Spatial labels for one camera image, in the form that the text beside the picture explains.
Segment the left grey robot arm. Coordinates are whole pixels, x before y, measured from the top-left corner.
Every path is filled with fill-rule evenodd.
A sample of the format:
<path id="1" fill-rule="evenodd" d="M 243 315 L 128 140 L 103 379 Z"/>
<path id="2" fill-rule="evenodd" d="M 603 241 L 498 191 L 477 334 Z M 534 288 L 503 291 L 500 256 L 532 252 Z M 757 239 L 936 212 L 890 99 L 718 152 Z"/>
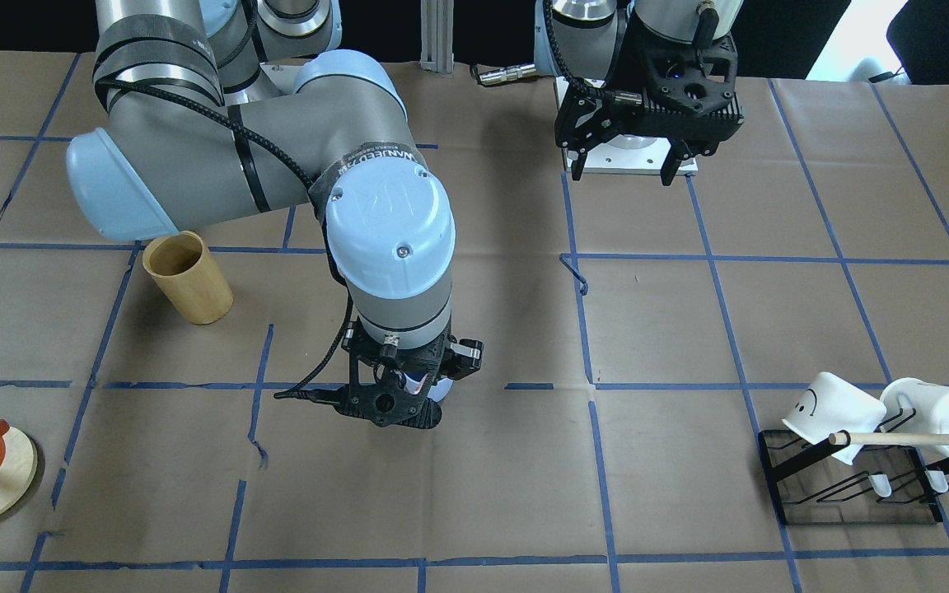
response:
<path id="1" fill-rule="evenodd" d="M 661 181 L 680 165 L 711 156 L 742 126 L 732 35 L 739 1 L 539 1 L 538 72 L 568 87 L 554 139 L 575 156 L 579 180 L 587 155 L 618 136 L 664 138 L 670 149 Z"/>

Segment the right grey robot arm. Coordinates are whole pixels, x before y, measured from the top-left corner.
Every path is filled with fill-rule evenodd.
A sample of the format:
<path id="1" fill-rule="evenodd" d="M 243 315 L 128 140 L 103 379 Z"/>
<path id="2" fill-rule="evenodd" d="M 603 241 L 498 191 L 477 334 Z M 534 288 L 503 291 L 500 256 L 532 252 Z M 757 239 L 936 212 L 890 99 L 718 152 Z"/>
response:
<path id="1" fill-rule="evenodd" d="M 335 1 L 98 1 L 91 75 L 108 127 L 65 154 L 106 239 L 174 236 L 312 206 L 348 292 L 335 390 L 282 398 L 378 427 L 436 427 L 483 345 L 451 333 L 456 225 L 384 68 L 340 49 Z"/>

